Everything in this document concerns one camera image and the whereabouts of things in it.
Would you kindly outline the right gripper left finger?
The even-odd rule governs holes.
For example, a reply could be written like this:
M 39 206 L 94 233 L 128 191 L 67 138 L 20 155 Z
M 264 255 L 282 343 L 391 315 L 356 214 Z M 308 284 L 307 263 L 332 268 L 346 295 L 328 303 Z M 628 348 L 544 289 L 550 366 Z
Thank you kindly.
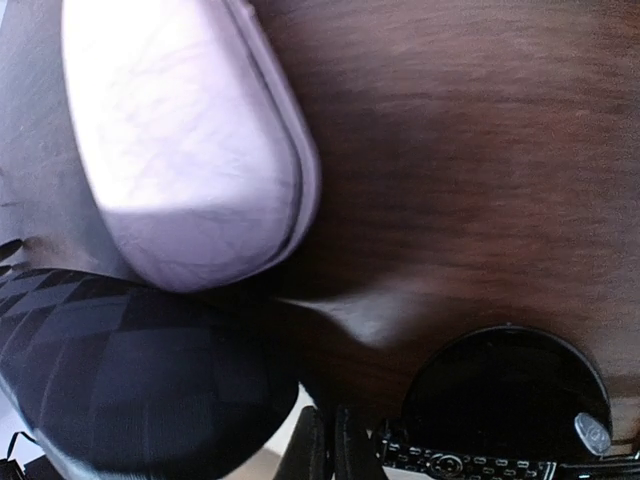
M 325 480 L 333 476 L 332 416 L 320 409 L 302 409 L 282 457 L 282 480 Z

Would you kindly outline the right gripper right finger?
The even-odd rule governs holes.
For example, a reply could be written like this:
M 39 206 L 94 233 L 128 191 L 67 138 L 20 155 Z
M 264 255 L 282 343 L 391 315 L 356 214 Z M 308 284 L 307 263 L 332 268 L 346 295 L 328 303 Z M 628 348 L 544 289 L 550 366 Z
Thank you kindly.
M 381 480 L 383 469 L 364 423 L 353 408 L 339 406 L 335 415 L 334 472 L 337 480 Z

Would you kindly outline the black sunglasses dark lenses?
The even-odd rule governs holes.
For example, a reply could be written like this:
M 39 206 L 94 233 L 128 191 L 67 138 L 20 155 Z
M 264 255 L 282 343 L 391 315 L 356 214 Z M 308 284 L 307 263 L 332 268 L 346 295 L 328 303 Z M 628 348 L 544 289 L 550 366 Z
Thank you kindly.
M 411 382 L 374 435 L 380 463 L 432 479 L 636 479 L 612 455 L 612 408 L 594 362 L 529 327 L 467 333 Z

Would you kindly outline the black glasses case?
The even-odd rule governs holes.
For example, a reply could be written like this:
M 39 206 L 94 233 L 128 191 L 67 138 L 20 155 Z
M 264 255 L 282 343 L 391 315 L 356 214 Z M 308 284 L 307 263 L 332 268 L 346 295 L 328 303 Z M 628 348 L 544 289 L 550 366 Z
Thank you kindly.
M 1 283 L 1 388 L 69 479 L 221 479 L 279 429 L 299 384 L 209 304 L 35 269 Z

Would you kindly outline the pink glasses case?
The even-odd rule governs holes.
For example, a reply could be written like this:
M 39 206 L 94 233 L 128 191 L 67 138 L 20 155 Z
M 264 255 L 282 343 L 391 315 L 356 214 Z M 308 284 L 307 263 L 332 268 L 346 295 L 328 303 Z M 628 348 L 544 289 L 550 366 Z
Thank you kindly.
M 320 162 L 248 1 L 66 1 L 69 110 L 96 205 L 125 261 L 174 292 L 289 257 Z

